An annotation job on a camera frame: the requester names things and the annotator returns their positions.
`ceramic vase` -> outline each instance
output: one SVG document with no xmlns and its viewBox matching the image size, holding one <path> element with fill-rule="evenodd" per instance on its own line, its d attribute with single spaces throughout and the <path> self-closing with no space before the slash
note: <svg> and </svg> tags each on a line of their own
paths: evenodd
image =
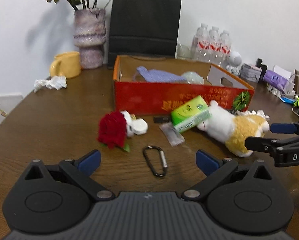
<svg viewBox="0 0 299 240">
<path fill-rule="evenodd" d="M 79 48 L 84 69 L 97 68 L 103 64 L 105 34 L 105 9 L 75 11 L 74 44 Z"/>
</svg>

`yellow mug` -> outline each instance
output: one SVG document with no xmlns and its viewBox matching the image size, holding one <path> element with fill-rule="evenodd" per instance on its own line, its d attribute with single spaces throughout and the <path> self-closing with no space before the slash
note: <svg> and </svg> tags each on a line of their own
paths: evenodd
<svg viewBox="0 0 299 240">
<path fill-rule="evenodd" d="M 50 75 L 65 76 L 66 78 L 77 77 L 81 71 L 79 52 L 71 51 L 58 54 L 50 66 Z"/>
</svg>

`white wall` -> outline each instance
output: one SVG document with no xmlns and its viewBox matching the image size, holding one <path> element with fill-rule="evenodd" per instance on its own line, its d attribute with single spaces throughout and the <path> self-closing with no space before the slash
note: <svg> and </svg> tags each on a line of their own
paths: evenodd
<svg viewBox="0 0 299 240">
<path fill-rule="evenodd" d="M 247 63 L 260 57 L 269 67 L 299 70 L 299 0 L 182 0 L 179 42 L 189 45 L 201 22 L 229 30 Z M 49 75 L 55 54 L 75 50 L 72 24 L 64 0 L 0 0 L 0 94 L 26 96 Z"/>
</svg>

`blue knitted fabric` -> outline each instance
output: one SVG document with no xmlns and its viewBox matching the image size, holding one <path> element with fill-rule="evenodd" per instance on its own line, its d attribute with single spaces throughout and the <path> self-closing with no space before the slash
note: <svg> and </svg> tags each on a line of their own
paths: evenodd
<svg viewBox="0 0 299 240">
<path fill-rule="evenodd" d="M 147 70 L 147 68 L 140 66 L 137 68 L 138 73 L 147 81 L 147 82 L 162 82 L 162 83 L 172 83 L 179 81 L 186 81 L 185 78 L 163 71 L 163 70 Z"/>
</svg>

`red plush toy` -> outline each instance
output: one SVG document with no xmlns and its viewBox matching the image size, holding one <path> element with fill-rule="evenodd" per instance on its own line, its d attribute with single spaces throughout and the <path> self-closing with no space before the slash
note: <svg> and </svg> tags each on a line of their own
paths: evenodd
<svg viewBox="0 0 299 240">
<path fill-rule="evenodd" d="M 99 122 L 98 141 L 108 148 L 124 147 L 126 120 L 121 112 L 106 114 Z"/>
</svg>

